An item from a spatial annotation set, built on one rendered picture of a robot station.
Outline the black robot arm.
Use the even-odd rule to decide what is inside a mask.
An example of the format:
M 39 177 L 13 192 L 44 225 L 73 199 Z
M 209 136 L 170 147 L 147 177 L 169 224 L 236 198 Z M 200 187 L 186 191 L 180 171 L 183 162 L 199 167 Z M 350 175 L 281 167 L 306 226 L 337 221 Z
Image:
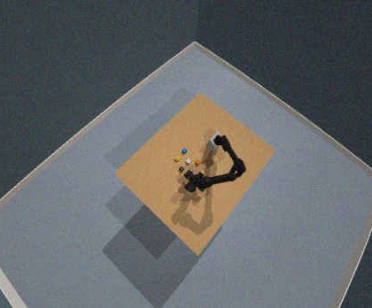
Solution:
M 228 181 L 235 181 L 238 177 L 240 177 L 245 171 L 244 162 L 241 158 L 239 158 L 236 153 L 231 148 L 229 143 L 229 139 L 227 139 L 226 135 L 219 136 L 217 135 L 214 140 L 216 145 L 221 145 L 224 151 L 227 151 L 231 158 L 234 161 L 234 165 L 232 166 L 229 173 L 218 175 L 214 177 L 204 176 L 201 172 L 195 174 L 193 177 L 193 181 L 189 181 L 185 188 L 190 192 L 194 192 L 196 188 L 198 189 L 207 189 L 210 188 L 214 184 L 219 184 Z M 236 173 L 237 170 L 237 173 Z M 235 174 L 236 173 L 236 174 Z

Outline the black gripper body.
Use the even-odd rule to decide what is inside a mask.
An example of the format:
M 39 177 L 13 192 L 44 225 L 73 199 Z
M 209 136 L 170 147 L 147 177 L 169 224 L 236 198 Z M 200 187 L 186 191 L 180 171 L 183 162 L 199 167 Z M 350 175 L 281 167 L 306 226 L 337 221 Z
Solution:
M 184 175 L 184 177 L 186 177 L 187 179 L 189 178 L 191 181 L 193 181 L 194 175 L 191 175 L 191 174 L 192 174 L 192 171 L 188 170 L 186 174 Z M 203 192 L 205 189 L 199 189 L 199 190 Z

